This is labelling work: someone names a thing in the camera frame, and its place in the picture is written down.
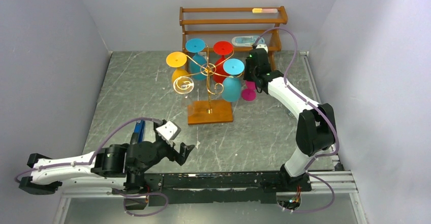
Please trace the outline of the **magenta wine glass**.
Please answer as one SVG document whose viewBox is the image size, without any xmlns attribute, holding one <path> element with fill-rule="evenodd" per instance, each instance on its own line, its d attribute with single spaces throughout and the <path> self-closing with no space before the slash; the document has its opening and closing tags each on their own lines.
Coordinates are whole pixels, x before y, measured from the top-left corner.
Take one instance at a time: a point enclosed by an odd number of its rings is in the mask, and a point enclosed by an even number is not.
<svg viewBox="0 0 431 224">
<path fill-rule="evenodd" d="M 253 101 L 256 98 L 256 87 L 253 81 L 245 82 L 246 88 L 241 92 L 241 97 L 245 101 Z"/>
</svg>

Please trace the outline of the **gold wire glass rack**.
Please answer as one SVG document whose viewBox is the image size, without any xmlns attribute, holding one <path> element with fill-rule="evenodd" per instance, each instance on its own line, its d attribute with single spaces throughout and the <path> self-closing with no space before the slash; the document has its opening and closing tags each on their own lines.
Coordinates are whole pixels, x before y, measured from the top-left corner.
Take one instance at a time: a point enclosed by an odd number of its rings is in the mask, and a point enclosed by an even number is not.
<svg viewBox="0 0 431 224">
<path fill-rule="evenodd" d="M 233 112 L 231 103 L 224 100 L 213 100 L 213 95 L 220 95 L 224 91 L 221 83 L 212 83 L 212 77 L 219 75 L 217 66 L 210 63 L 210 48 L 206 47 L 206 64 L 200 65 L 200 73 L 205 76 L 205 86 L 207 90 L 207 100 L 197 100 L 191 103 L 188 110 L 188 125 L 229 123 L 233 122 Z"/>
</svg>

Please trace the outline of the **clear wine glass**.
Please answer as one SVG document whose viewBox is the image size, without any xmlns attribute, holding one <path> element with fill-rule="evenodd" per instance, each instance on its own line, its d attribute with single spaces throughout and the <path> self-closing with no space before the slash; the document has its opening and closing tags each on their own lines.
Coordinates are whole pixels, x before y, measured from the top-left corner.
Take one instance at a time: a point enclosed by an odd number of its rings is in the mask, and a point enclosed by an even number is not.
<svg viewBox="0 0 431 224">
<path fill-rule="evenodd" d="M 173 82 L 174 91 L 181 95 L 181 105 L 189 112 L 193 108 L 193 100 L 190 94 L 194 86 L 194 81 L 188 76 L 180 76 Z"/>
</svg>

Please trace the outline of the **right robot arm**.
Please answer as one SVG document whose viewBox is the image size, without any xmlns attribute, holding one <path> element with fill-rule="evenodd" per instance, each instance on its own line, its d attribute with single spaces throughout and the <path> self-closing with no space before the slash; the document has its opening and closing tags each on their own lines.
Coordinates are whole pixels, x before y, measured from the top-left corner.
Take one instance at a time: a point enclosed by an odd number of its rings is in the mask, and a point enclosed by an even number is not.
<svg viewBox="0 0 431 224">
<path fill-rule="evenodd" d="M 318 104 L 295 88 L 278 70 L 272 70 L 264 48 L 249 51 L 245 60 L 244 80 L 254 82 L 282 103 L 296 118 L 296 148 L 280 169 L 282 189 L 291 191 L 299 184 L 314 159 L 336 143 L 335 117 L 329 104 Z"/>
</svg>

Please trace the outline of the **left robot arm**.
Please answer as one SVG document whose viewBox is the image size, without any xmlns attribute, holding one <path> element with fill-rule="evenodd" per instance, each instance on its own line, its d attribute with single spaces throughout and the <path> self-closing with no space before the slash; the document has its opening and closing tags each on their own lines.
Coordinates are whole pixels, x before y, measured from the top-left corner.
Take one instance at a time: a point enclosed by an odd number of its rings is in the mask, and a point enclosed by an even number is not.
<svg viewBox="0 0 431 224">
<path fill-rule="evenodd" d="M 175 149 L 174 139 L 181 129 L 171 121 L 153 121 L 153 142 L 144 140 L 145 120 L 133 122 L 129 143 L 106 147 L 111 133 L 97 150 L 84 155 L 52 159 L 32 153 L 27 160 L 30 170 L 15 178 L 18 187 L 31 195 L 51 195 L 61 186 L 107 187 L 125 194 L 157 190 L 161 181 L 146 177 L 145 172 L 164 158 L 182 166 L 195 146 L 180 143 Z"/>
</svg>

